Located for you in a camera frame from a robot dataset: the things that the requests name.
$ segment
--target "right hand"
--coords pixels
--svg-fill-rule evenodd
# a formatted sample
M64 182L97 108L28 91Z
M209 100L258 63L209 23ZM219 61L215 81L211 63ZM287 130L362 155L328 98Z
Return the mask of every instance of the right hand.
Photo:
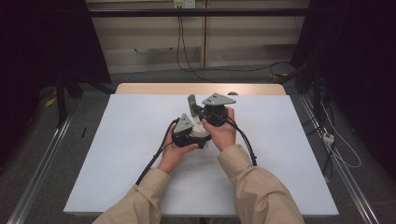
M235 120L233 109L227 106L226 109L228 111L228 117ZM219 127L215 127L209 124L205 119L202 119L202 123L204 128L212 136L212 141L220 152L227 147L235 145L236 129L233 126L226 122Z

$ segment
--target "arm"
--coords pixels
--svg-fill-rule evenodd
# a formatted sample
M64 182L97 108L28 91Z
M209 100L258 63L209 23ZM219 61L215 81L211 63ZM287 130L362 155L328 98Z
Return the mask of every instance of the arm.
M151 168L140 182L93 223L160 223L160 203L170 176Z
M233 109L227 107L234 120ZM286 187L270 172L253 166L248 154L235 144L236 130L225 123L205 129L221 152L219 162L234 187L235 210L242 223L304 223Z
M160 204L170 180L170 173L180 163L183 156L198 148L193 144L177 147L172 143L170 129L164 142L165 149L158 168L151 168L140 184L134 185L115 205L106 210L93 223L160 223Z

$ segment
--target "hand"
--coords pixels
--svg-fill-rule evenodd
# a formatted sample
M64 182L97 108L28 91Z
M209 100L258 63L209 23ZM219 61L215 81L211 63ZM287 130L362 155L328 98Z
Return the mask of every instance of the hand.
M233 109L227 106L226 109L228 111L228 117L235 120ZM209 124L205 119L202 119L202 123L204 128L212 136L212 141L220 152L227 147L235 145L236 129L233 126L228 123L224 123L219 127L215 127Z
M168 135L166 136L165 142L163 146L163 158L158 165L158 169L163 170L164 172L170 174L172 170L177 167L177 165L183 159L184 154L191 152L198 148L198 144L191 144L185 147L177 147L172 140L172 132L174 131L176 124L174 124L169 130Z

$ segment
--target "electrical outlet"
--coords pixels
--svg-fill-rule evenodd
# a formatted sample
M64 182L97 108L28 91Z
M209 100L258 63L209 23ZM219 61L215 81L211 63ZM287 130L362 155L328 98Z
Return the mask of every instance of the electrical outlet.
M195 8L195 0L184 0L184 8Z
M174 8L184 8L184 0L174 0Z

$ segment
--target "beige sleeve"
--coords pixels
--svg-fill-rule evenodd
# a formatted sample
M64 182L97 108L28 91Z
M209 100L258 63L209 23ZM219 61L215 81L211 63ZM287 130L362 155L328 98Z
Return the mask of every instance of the beige sleeve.
M218 159L233 183L235 210L243 224L304 223L286 187L269 171L253 166L241 146L226 148Z
M151 168L140 182L93 223L160 223L160 203L170 176Z

